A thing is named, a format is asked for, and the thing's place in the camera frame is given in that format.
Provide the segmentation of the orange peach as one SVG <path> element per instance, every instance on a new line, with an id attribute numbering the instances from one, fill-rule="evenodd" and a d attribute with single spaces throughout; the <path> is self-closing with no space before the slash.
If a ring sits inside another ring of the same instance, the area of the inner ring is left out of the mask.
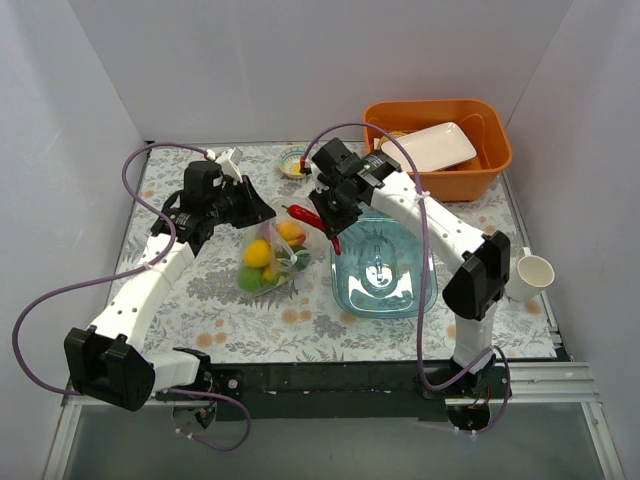
<path id="1" fill-rule="evenodd" d="M 306 232 L 296 221 L 283 220 L 277 224 L 276 230 L 289 246 L 300 246 L 306 241 Z"/>

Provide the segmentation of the red chili pepper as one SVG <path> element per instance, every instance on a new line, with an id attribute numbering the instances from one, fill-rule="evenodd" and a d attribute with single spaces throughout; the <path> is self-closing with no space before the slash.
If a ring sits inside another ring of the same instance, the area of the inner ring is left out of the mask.
<path id="1" fill-rule="evenodd" d="M 286 208 L 286 212 L 294 219 L 302 221 L 311 227 L 321 231 L 327 239 L 330 240 L 336 256 L 341 255 L 340 241 L 337 236 L 329 237 L 327 227 L 322 218 L 313 211 L 297 204 L 293 204 Z"/>

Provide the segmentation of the yellow lemon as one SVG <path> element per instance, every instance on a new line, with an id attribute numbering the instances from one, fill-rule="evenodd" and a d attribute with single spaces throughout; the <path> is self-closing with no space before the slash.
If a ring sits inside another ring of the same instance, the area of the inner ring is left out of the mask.
<path id="1" fill-rule="evenodd" d="M 270 264 L 271 245 L 264 239 L 259 238 L 251 242 L 243 254 L 243 263 L 250 268 L 263 268 Z"/>

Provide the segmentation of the clear zip top bag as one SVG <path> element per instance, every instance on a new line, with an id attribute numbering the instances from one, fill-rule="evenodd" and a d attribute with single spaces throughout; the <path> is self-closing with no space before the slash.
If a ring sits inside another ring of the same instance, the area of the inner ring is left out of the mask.
<path id="1" fill-rule="evenodd" d="M 255 298 L 257 296 L 260 296 L 262 294 L 265 294 L 267 292 L 270 292 L 282 285 L 286 285 L 288 283 L 290 283 L 292 280 L 294 280 L 295 278 L 299 277 L 304 271 L 306 271 L 308 269 L 308 267 L 310 267 L 310 265 L 312 264 L 313 261 L 317 260 L 320 256 L 320 254 L 323 252 L 323 248 L 324 248 L 324 242 L 323 242 L 323 236 L 321 235 L 321 232 L 313 227 L 311 227 L 310 225 L 307 225 L 305 223 L 303 223 L 302 221 L 296 220 L 294 218 L 292 218 L 287 212 L 286 212 L 286 208 L 288 206 L 291 206 L 293 204 L 297 204 L 297 205 L 301 205 L 311 211 L 314 211 L 315 208 L 313 207 L 311 201 L 309 201 L 306 198 L 301 198 L 301 197 L 280 197 L 280 198 L 276 198 L 274 199 L 271 203 L 270 203 L 270 207 L 272 207 L 275 212 L 276 212 L 276 217 L 262 222 L 258 225 L 254 225 L 249 227 L 245 233 L 244 233 L 244 237 L 241 243 L 241 248 L 240 248 L 240 252 L 239 252 L 239 262 L 238 262 L 238 269 L 237 269 L 237 273 L 236 273 L 236 277 L 238 274 L 238 271 L 244 267 L 244 263 L 243 263 L 243 254 L 244 251 L 246 249 L 246 247 L 253 242 L 256 239 L 259 238 L 264 238 L 266 239 L 270 245 L 271 245 L 271 260 L 270 260 L 270 264 L 271 263 L 278 263 L 281 268 L 282 268 L 282 273 L 279 279 L 279 282 L 277 285 L 275 284 L 266 284 L 265 287 L 256 293 L 247 293 L 243 290 L 241 290 L 236 282 L 236 286 L 237 289 L 239 291 L 239 293 L 246 299 L 251 299 L 251 298 Z M 306 241 L 304 242 L 304 246 L 309 249 L 311 251 L 311 261 L 308 265 L 308 267 L 303 270 L 303 271 L 294 271 L 290 268 L 287 268 L 285 266 L 285 260 L 286 258 L 288 258 L 289 256 L 291 256 L 293 254 L 291 247 L 289 246 L 283 239 L 282 237 L 278 234 L 277 230 L 276 230 L 276 226 L 279 222 L 283 221 L 283 220 L 293 220 L 298 222 L 305 230 L 306 232 Z"/>

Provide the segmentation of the orange green mango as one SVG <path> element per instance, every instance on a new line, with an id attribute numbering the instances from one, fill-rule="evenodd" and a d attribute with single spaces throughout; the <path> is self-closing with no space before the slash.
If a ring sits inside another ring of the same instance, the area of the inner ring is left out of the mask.
<path id="1" fill-rule="evenodd" d="M 262 269 L 261 281 L 264 284 L 277 285 L 282 273 L 282 268 L 278 263 L 271 263 Z"/>

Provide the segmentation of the dark green lime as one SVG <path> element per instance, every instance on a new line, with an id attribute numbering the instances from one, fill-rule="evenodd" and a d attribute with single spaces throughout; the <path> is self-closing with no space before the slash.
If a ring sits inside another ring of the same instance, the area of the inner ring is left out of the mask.
<path id="1" fill-rule="evenodd" d="M 311 261 L 311 251 L 304 245 L 293 245 L 291 250 L 293 254 L 286 258 L 285 266 L 298 272 L 305 270 Z"/>

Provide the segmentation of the green cabbage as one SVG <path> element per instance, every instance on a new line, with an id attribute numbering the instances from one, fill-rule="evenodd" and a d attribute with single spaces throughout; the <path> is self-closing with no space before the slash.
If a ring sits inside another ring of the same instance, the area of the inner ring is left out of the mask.
<path id="1" fill-rule="evenodd" d="M 261 291 L 266 285 L 261 268 L 246 266 L 238 271 L 236 282 L 241 290 L 251 294 Z"/>

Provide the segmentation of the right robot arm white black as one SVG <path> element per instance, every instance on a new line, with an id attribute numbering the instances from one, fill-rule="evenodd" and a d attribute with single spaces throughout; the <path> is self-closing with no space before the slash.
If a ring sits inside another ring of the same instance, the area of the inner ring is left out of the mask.
<path id="1" fill-rule="evenodd" d="M 353 225 L 367 205 L 425 241 L 426 253 L 446 265 L 452 278 L 442 297 L 456 325 L 451 381 L 460 395 L 479 395 L 495 362 L 493 323 L 509 279 L 509 238 L 484 233 L 418 192 L 401 165 L 380 150 L 359 156 L 334 138 L 312 158 L 302 158 L 301 171 L 316 184 L 309 198 L 328 238 Z"/>

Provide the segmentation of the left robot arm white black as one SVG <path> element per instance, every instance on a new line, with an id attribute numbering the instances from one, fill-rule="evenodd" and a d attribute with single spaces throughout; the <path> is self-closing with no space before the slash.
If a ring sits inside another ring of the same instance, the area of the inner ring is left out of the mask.
<path id="1" fill-rule="evenodd" d="M 275 212 L 241 173 L 238 149 L 202 155 L 186 167 L 181 189 L 157 210 L 136 274 L 86 329 L 67 334 L 64 351 L 80 394 L 137 411 L 152 394 L 173 387 L 193 400 L 211 392 L 209 356 L 190 348 L 144 356 L 148 329 L 217 226 L 246 228 Z"/>

